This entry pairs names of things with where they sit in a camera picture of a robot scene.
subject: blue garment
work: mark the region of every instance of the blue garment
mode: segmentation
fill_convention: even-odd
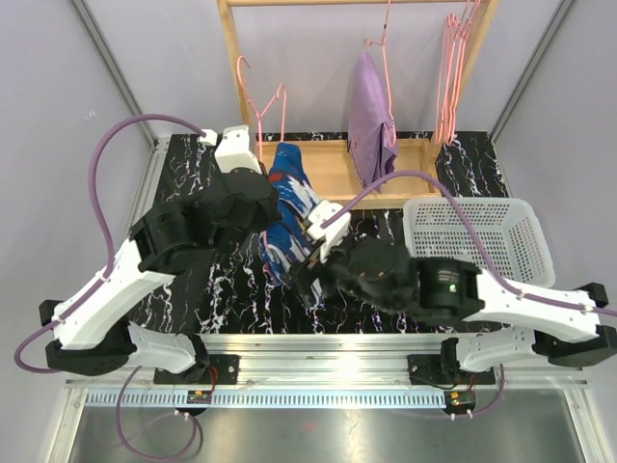
[[[302,167],[300,148],[279,143],[274,164],[268,175],[279,192],[281,220],[270,226],[259,240],[264,271],[275,286],[289,286],[288,272],[293,263],[304,261],[310,254],[310,241],[303,222],[319,203]],[[316,301],[322,300],[318,282],[313,285]]]

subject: white wall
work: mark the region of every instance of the white wall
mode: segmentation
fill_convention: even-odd
[[[32,463],[57,422],[64,376],[21,371],[13,352],[39,328],[43,299],[69,297],[104,264],[86,173],[98,138],[128,115],[66,1],[5,2],[0,60],[0,449],[2,461]],[[129,129],[108,151],[99,193],[120,239],[148,146]],[[44,366],[50,340],[25,359]]]
[[[617,307],[617,3],[577,3],[497,141],[516,197],[547,236],[557,287],[604,283]],[[613,319],[604,321],[616,325]],[[617,358],[589,368],[617,455]]]
[[[501,0],[461,101],[458,128],[491,130],[559,0]],[[240,115],[214,0],[89,0],[144,111],[204,127]],[[254,66],[249,89],[262,105],[279,83],[289,89],[287,129],[346,130],[349,80],[363,39],[379,39],[385,5],[236,9],[241,51]],[[389,63],[401,130],[435,125],[443,22],[461,4],[394,5]],[[381,67],[379,49],[373,51]],[[280,110],[266,119],[277,130]],[[163,123],[158,134],[178,131]]]

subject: wooden rack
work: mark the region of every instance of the wooden rack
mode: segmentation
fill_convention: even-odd
[[[467,0],[391,0],[392,3],[465,3]],[[229,62],[235,77],[235,85],[240,102],[240,114],[246,124],[251,124],[249,104],[244,96],[236,71],[236,62],[241,55],[238,34],[233,19],[233,7],[288,7],[311,5],[357,5],[386,4],[387,0],[217,0]],[[499,0],[482,0],[469,31],[467,53],[463,62],[461,94],[463,93],[473,65],[478,57],[482,42],[493,20]],[[270,168],[277,143],[265,142],[263,161]],[[303,163],[315,192],[323,199],[337,203],[349,203],[362,191],[356,175],[353,160],[347,152],[347,142],[343,140],[323,140],[298,142],[302,150]],[[437,178],[435,161],[441,144],[432,140],[398,140],[398,157],[394,162],[396,171],[420,170]],[[400,177],[389,181],[380,193],[371,193],[357,208],[402,207],[411,198],[439,196],[432,185],[416,177]]]

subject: perforated basket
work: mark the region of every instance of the perforated basket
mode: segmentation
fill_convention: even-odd
[[[505,278],[551,287],[549,246],[531,206],[508,198],[459,198],[489,256]],[[446,198],[409,200],[403,207],[405,244],[415,257],[449,257],[486,268]]]

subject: marble tabletop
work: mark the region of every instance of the marble tabletop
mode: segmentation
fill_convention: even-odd
[[[290,133],[285,141],[333,140],[344,133]],[[400,133],[399,138],[428,138],[430,132]],[[266,134],[269,141],[276,134]],[[215,172],[214,149],[198,146],[195,135],[174,135],[155,200],[170,201],[208,186]],[[439,180],[455,196],[507,197],[493,145],[486,132],[461,132],[443,147],[437,160]],[[375,236],[404,243],[401,209],[357,210],[351,232],[357,239]],[[205,261],[155,290],[129,318],[165,333],[209,334],[349,334],[449,333],[499,329],[494,323],[460,326],[415,323],[408,315],[388,315],[342,294],[323,306],[305,309],[291,290],[268,285],[256,252],[256,236],[236,256],[210,265]]]

